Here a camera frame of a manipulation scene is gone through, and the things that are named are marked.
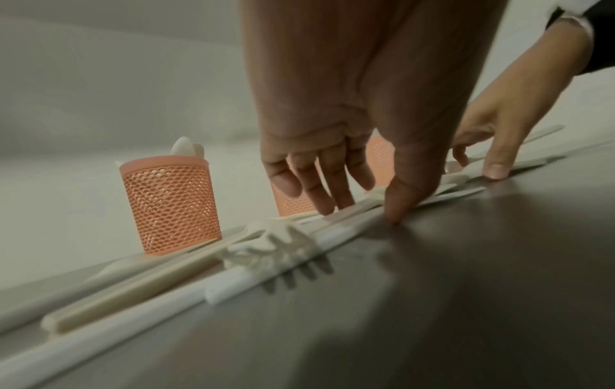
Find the sleeve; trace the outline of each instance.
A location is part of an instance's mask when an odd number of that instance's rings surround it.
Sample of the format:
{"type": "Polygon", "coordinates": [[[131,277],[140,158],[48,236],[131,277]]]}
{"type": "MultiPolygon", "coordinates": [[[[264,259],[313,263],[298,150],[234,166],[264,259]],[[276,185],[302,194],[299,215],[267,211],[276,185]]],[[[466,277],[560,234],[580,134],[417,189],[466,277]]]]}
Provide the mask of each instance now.
{"type": "Polygon", "coordinates": [[[586,21],[594,41],[592,55],[580,74],[615,67],[615,0],[560,0],[547,28],[567,15],[586,21]]]}

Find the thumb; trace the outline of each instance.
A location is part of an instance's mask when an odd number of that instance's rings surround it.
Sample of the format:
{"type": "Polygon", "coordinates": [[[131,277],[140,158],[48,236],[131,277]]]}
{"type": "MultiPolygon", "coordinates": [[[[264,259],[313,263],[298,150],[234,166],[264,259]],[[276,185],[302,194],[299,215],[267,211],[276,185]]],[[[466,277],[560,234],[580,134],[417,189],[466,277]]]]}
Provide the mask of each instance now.
{"type": "Polygon", "coordinates": [[[448,144],[423,149],[411,144],[395,148],[395,177],[384,196],[385,219],[399,224],[421,201],[438,188],[448,144]]]}
{"type": "Polygon", "coordinates": [[[529,130],[517,124],[498,128],[485,156],[482,175],[494,180],[507,178],[529,130]]]}

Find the fingernail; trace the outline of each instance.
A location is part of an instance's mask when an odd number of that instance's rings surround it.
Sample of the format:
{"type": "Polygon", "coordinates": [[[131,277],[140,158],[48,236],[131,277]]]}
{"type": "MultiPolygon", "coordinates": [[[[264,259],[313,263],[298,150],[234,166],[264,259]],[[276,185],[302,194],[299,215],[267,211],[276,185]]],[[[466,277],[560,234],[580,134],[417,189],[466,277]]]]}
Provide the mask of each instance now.
{"type": "Polygon", "coordinates": [[[496,164],[485,169],[483,175],[489,179],[505,179],[510,172],[511,168],[508,166],[496,164]]]}

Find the hand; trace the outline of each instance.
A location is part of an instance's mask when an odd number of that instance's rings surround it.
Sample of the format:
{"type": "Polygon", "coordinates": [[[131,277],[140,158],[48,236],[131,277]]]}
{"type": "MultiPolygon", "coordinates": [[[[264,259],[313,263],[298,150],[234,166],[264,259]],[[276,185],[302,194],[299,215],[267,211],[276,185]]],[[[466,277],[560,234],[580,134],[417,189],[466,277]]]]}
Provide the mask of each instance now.
{"type": "Polygon", "coordinates": [[[558,21],[497,77],[461,120],[452,148],[459,164],[468,164],[468,146],[493,137],[483,175],[508,177],[527,135],[587,64],[592,46],[588,38],[576,22],[558,21]]]}
{"type": "Polygon", "coordinates": [[[290,196],[305,190],[323,214],[350,206],[346,169],[371,189],[365,145],[378,128],[395,146],[385,216],[400,222],[438,186],[505,3],[240,1],[271,181],[290,196]]]}

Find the table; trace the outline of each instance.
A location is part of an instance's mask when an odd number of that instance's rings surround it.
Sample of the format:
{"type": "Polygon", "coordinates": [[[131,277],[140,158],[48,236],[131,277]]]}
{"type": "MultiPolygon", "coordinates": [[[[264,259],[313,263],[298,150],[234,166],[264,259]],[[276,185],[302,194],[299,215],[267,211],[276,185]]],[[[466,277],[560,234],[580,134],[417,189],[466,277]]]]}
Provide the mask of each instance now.
{"type": "Polygon", "coordinates": [[[39,388],[615,386],[615,147],[378,226],[39,388]]]}

